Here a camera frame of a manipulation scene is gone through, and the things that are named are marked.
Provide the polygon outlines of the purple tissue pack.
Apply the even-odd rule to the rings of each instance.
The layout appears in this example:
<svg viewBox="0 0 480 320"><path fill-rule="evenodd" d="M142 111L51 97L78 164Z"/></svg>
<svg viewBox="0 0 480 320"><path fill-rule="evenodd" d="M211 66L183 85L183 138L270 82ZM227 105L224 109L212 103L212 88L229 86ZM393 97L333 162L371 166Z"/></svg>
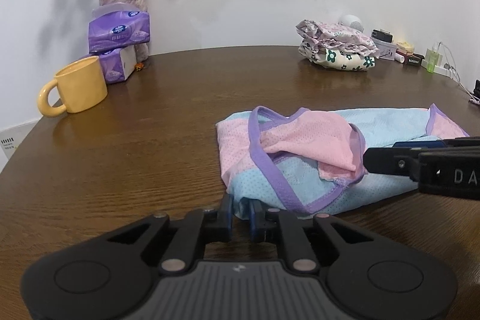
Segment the purple tissue pack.
<svg viewBox="0 0 480 320"><path fill-rule="evenodd" d="M125 82L135 71L137 58L133 46L110 49L89 57L98 57L103 77L108 85Z"/></svg>
<svg viewBox="0 0 480 320"><path fill-rule="evenodd" d="M88 46L91 54L146 44L151 39L151 18L147 11L116 2L92 11L88 26Z"/></svg>

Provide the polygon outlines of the folded green flower garment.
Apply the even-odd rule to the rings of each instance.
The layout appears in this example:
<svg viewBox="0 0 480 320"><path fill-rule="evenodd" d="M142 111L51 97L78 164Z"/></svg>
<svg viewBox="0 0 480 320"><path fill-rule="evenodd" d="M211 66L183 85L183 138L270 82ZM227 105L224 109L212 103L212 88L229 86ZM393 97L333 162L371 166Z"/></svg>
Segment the folded green flower garment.
<svg viewBox="0 0 480 320"><path fill-rule="evenodd" d="M339 50L326 49L323 47L314 49L306 42L306 40L302 41L298 50L299 53L310 63L325 69L334 69L338 71L368 71L376 66L376 59L372 56L346 54Z"/></svg>

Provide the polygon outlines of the folded pink floral garment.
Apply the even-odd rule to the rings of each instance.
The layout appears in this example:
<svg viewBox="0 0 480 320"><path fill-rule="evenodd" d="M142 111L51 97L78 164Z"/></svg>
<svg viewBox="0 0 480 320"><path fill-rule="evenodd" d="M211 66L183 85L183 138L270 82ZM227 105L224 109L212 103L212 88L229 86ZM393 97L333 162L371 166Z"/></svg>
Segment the folded pink floral garment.
<svg viewBox="0 0 480 320"><path fill-rule="evenodd" d="M312 53L331 49L344 54L370 56L378 51L371 37L339 23L318 23L305 19L295 28L303 39L303 46Z"/></svg>

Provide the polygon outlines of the black phone holder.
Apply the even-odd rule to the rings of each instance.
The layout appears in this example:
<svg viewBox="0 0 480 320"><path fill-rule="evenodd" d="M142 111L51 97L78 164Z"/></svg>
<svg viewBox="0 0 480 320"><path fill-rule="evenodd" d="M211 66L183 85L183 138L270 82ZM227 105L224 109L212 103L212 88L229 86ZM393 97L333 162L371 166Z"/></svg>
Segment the black phone holder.
<svg viewBox="0 0 480 320"><path fill-rule="evenodd" d="M474 90L473 90L473 95L475 95L475 97L477 99L480 99L480 80L477 79L476 82L475 82L475 87L474 87Z"/></svg>

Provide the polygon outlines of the white power strip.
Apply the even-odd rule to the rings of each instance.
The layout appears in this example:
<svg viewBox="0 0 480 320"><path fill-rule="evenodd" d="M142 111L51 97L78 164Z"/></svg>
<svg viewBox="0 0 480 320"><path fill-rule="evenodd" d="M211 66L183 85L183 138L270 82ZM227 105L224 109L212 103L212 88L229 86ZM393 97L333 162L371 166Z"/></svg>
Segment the white power strip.
<svg viewBox="0 0 480 320"><path fill-rule="evenodd" d="M438 65L435 65L433 66L432 64L430 64L429 62L427 62L426 60L423 60L421 62L421 66L429 73L431 74L437 74L437 75L440 75L440 76L446 76L450 79L453 79L454 78L454 74L453 74L453 71L451 69L447 69L445 67L440 67Z"/></svg>

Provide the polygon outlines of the white astronaut speaker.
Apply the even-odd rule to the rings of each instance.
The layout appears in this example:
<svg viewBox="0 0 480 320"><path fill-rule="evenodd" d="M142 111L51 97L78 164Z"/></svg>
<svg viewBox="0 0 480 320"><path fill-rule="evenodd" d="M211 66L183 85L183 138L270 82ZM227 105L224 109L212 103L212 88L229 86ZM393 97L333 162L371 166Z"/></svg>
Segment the white astronaut speaker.
<svg viewBox="0 0 480 320"><path fill-rule="evenodd" d="M359 32L363 32L365 29L360 18L355 15L343 15L340 17L339 23L343 26L353 28Z"/></svg>

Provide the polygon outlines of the yellow ceramic mug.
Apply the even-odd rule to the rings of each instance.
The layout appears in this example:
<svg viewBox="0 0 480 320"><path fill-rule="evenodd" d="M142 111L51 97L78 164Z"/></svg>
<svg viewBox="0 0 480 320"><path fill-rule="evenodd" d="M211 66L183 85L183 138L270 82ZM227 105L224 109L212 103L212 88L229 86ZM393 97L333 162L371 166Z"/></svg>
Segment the yellow ceramic mug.
<svg viewBox="0 0 480 320"><path fill-rule="evenodd" d="M52 89L58 90L59 106L48 101ZM107 85L99 56L89 56L66 65L55 73L54 79L45 84L37 99L40 113L56 117L63 113L80 113L96 106L107 97Z"/></svg>

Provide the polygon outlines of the pink blue mesh vest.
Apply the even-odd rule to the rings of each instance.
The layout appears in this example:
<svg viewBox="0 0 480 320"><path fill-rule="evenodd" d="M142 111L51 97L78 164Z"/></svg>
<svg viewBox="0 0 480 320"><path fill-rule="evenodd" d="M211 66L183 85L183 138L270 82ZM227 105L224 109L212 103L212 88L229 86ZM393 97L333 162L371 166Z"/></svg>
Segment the pink blue mesh vest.
<svg viewBox="0 0 480 320"><path fill-rule="evenodd" d="M411 192L411 179L370 174L368 148L465 136L436 105L335 111L300 108L286 117L264 106L216 124L220 173L235 214L248 202L310 216L338 214Z"/></svg>

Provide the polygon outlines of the black red gift box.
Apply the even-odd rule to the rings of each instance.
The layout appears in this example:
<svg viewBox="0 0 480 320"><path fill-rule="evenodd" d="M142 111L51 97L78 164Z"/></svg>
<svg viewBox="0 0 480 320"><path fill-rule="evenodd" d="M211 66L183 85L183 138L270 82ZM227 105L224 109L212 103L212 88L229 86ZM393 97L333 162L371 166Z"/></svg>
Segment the black red gift box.
<svg viewBox="0 0 480 320"><path fill-rule="evenodd" d="M404 54L399 51L396 51L394 55L396 54L401 54L404 56L404 63L401 63L404 66L420 67L422 65L422 61L425 60L425 56L421 54Z"/></svg>

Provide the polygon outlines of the green spray bottle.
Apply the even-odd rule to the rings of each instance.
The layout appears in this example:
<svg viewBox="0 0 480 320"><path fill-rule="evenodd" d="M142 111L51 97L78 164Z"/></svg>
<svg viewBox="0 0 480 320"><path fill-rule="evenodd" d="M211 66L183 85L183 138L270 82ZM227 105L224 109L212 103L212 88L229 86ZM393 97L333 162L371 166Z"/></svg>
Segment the green spray bottle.
<svg viewBox="0 0 480 320"><path fill-rule="evenodd" d="M439 53L440 44L427 49L425 53L425 61L427 63L426 70L429 73L435 73L437 65L441 62L442 55Z"/></svg>

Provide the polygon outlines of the yellow sticky note stack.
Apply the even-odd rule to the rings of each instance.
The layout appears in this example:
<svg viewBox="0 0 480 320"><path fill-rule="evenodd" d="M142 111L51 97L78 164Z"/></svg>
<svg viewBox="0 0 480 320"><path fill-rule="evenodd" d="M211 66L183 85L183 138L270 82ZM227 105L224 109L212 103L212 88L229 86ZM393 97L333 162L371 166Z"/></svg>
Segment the yellow sticky note stack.
<svg viewBox="0 0 480 320"><path fill-rule="evenodd" d="M402 52L404 54L413 54L415 47L414 45L410 44L407 41L398 41L396 43L397 51Z"/></svg>

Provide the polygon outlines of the black charger on tin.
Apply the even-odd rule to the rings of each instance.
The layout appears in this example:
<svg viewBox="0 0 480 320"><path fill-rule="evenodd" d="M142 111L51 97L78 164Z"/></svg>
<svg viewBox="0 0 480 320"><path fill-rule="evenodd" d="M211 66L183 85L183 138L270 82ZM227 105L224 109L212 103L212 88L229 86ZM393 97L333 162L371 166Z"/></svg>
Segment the black charger on tin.
<svg viewBox="0 0 480 320"><path fill-rule="evenodd" d="M384 31L382 29L373 29L371 37L375 40L381 40L387 43L393 42L393 35L390 32Z"/></svg>

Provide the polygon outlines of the lower purple tissue pack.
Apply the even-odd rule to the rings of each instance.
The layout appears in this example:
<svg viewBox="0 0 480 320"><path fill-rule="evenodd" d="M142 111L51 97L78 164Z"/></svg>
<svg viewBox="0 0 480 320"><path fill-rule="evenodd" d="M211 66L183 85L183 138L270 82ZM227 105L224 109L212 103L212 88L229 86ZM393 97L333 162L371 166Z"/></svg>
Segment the lower purple tissue pack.
<svg viewBox="0 0 480 320"><path fill-rule="evenodd" d="M110 49L89 57L98 57L103 77L108 85L125 82L135 71L137 58L133 46Z"/></svg>

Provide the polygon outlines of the white small tube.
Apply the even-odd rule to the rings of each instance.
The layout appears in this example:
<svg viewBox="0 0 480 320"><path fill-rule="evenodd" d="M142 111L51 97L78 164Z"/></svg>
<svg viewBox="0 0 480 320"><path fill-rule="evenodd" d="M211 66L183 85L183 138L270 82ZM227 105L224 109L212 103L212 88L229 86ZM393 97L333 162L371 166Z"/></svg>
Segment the white small tube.
<svg viewBox="0 0 480 320"><path fill-rule="evenodd" d="M404 63L404 56L402 56L401 54L396 54L396 55L394 56L394 59L395 59L395 61L397 61L397 62Z"/></svg>

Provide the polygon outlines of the upper purple tissue pack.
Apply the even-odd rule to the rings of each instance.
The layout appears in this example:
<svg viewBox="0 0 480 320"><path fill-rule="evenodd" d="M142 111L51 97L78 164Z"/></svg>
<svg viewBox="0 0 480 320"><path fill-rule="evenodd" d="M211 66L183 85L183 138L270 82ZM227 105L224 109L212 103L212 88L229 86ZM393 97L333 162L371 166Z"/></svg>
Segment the upper purple tissue pack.
<svg viewBox="0 0 480 320"><path fill-rule="evenodd" d="M116 2L92 11L88 26L88 46L91 54L146 44L151 39L151 18L147 11Z"/></svg>

